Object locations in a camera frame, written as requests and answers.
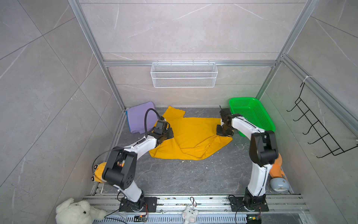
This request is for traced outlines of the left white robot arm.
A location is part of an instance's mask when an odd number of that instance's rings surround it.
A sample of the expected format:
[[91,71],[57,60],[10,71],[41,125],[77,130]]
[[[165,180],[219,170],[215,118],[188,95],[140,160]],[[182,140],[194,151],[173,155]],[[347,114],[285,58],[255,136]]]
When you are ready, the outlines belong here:
[[134,182],[137,160],[145,153],[173,138],[170,124],[160,117],[152,132],[127,146],[115,147],[101,172],[101,181],[117,188],[133,211],[141,211],[145,204],[143,191]]

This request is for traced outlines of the green plastic basket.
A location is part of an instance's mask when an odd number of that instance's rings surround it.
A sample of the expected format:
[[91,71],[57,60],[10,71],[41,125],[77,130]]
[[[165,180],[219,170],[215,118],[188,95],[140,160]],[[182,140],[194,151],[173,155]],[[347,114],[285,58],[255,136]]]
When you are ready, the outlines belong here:
[[276,131],[275,124],[258,99],[250,97],[231,98],[228,103],[233,115],[239,114],[239,117],[244,117],[251,124],[266,131]]

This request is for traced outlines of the yellow t-shirt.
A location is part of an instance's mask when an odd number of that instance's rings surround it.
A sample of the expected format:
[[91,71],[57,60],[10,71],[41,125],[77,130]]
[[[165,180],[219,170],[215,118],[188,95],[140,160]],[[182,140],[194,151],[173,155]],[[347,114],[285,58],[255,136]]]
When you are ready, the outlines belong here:
[[153,158],[178,160],[204,160],[233,138],[216,134],[219,118],[185,118],[185,111],[169,106],[163,117],[169,122],[173,138],[163,141],[149,151]]

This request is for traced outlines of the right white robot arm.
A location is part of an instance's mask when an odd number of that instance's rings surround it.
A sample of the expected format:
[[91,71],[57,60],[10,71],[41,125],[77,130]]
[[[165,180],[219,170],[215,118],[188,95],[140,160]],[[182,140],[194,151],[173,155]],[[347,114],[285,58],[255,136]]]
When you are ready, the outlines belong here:
[[250,140],[252,172],[243,206],[248,211],[254,211],[265,203],[268,175],[279,156],[275,133],[255,126],[240,114],[230,114],[222,109],[220,116],[222,121],[217,125],[217,135],[231,137],[236,129]]

